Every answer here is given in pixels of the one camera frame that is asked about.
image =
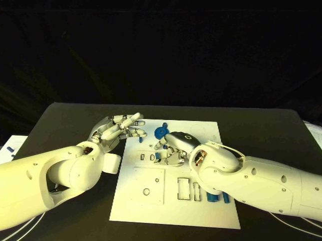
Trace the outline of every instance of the paper sheet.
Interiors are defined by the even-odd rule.
[[[201,201],[194,200],[192,186],[195,180],[189,176],[188,163],[181,167],[172,167],[155,165],[153,161],[149,160],[152,158],[149,155],[155,153],[152,148],[158,142],[153,131],[162,126],[163,122],[168,124],[169,132],[189,133],[201,143],[208,140],[221,143],[215,122],[145,119],[142,129],[148,136],[142,138],[142,143],[137,142],[137,138],[126,140],[109,220],[240,229],[231,197],[228,204],[222,201],[222,195],[219,195],[218,202],[208,202],[205,191],[199,188]],[[155,183],[150,183],[156,178],[153,180],[146,176],[136,176],[135,168],[143,168],[143,171],[137,172],[139,175],[145,173],[148,168],[163,170],[163,183],[160,183],[163,185],[163,203],[160,205],[155,202],[155,204],[150,204],[149,199],[143,201],[145,193],[143,195],[137,193],[139,199],[135,202],[135,192],[143,192],[148,189],[146,191],[150,194],[153,190],[159,190],[159,186],[155,189]],[[145,187],[139,182],[135,182],[140,178],[145,178]],[[189,179],[191,200],[178,200],[178,178]]]

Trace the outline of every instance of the robotic hand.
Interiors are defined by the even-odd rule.
[[[155,164],[181,166],[188,161],[191,176],[211,194],[228,193],[258,209],[306,217],[322,222],[322,176],[255,157],[189,134],[171,132],[153,149],[166,146],[168,154]]]
[[[129,127],[145,124],[139,119],[139,113],[106,117],[93,127],[87,141],[0,165],[0,230],[88,190],[101,171],[116,174],[120,157],[107,152],[120,139],[146,136],[143,130]]]

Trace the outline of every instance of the black table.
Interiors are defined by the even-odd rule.
[[[244,155],[322,175],[322,151],[296,112],[286,109],[54,103],[44,111],[15,158],[74,146],[87,139],[91,127],[103,117],[136,112],[150,119],[217,122],[224,145]],[[122,141],[112,153],[122,156],[123,146]],[[240,202],[235,202],[240,230],[109,221],[116,181],[117,175],[101,173],[94,187],[45,213],[22,240],[322,240]],[[279,217],[322,235],[322,230],[300,218]],[[14,230],[16,227],[1,231],[0,240]]]

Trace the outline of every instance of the wire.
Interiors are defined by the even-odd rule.
[[[315,222],[312,222],[309,219],[300,217],[306,222],[309,222],[313,226],[322,228],[322,226],[319,226]]]
[[[38,224],[38,222],[40,222],[40,219],[38,219],[38,221],[34,223],[34,225],[32,225],[32,227],[29,228],[29,230],[27,231],[27,233],[32,230],[32,228],[35,227],[35,225]]]
[[[28,225],[28,223],[32,221],[34,218],[28,220],[28,222],[24,224],[24,226],[2,240],[6,241],[21,230],[22,228]]]
[[[279,218],[274,216],[273,213],[268,212],[268,214],[270,214],[283,224],[286,224],[287,226],[293,227],[293,226],[291,226],[290,224],[287,224],[281,219],[279,219]],[[307,232],[307,231],[304,231],[303,229],[300,229],[300,228],[297,228],[297,227],[293,227],[293,228],[294,228],[296,230],[299,230],[299,231],[302,231],[302,232],[304,232],[304,233],[316,236],[316,237],[322,237],[320,235],[317,235],[317,234],[315,234],[315,233],[312,233],[312,232]]]
[[[232,148],[230,148],[230,147],[227,147],[227,146],[224,146],[224,145],[221,145],[221,144],[218,144],[218,143],[217,143],[217,145],[218,145],[219,147],[224,147],[224,148],[230,149],[231,151],[234,151],[241,157],[245,157],[244,154],[243,154],[241,152],[238,152],[235,149],[232,149]]]

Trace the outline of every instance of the cable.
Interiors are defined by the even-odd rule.
[[[312,222],[309,219],[300,217],[306,222],[309,222],[313,226],[322,228],[322,226],[319,226],[315,222]]]
[[[238,152],[235,149],[232,149],[232,148],[230,148],[230,147],[227,147],[227,146],[224,146],[224,145],[221,145],[221,144],[218,144],[218,143],[215,143],[219,147],[224,147],[224,148],[227,148],[227,149],[230,149],[231,151],[234,151],[241,157],[245,157],[244,156],[244,154],[241,153],[241,152]]]
[[[279,218],[274,216],[273,213],[268,212],[268,214],[270,214],[283,224],[286,224],[287,226],[293,227],[293,226],[291,226],[290,224],[287,224],[281,219],[279,219]],[[296,230],[299,230],[299,231],[302,231],[302,232],[304,232],[304,233],[316,236],[316,237],[322,237],[320,235],[317,235],[317,234],[315,234],[315,233],[312,233],[312,232],[307,232],[307,231],[304,231],[303,229],[300,229],[300,228],[297,228],[297,227],[293,227],[293,228],[294,228]]]
[[[24,226],[2,240],[6,241],[21,230],[22,228],[28,225],[28,223],[32,221],[34,218],[28,220],[28,222],[24,224]]]
[[[29,228],[29,230],[27,231],[27,233],[32,230],[32,228],[35,227],[35,225],[38,224],[38,222],[40,222],[40,219],[38,219],[38,221],[34,223],[34,225],[32,225],[32,227]]]

